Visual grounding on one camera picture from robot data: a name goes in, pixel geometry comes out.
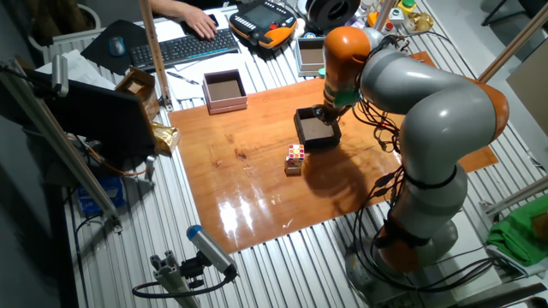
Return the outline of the person's hand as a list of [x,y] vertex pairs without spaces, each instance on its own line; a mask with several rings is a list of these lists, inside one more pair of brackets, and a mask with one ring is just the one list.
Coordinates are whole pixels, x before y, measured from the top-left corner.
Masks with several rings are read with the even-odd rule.
[[217,33],[215,22],[201,9],[195,7],[185,9],[183,20],[202,38],[213,39]]

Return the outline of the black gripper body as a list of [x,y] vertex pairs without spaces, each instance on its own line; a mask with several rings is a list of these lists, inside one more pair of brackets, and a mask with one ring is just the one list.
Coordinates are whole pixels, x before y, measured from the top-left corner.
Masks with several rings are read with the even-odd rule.
[[332,104],[324,104],[323,108],[323,123],[325,124],[332,124],[333,122],[338,121],[338,119],[348,111],[347,106],[334,106]]

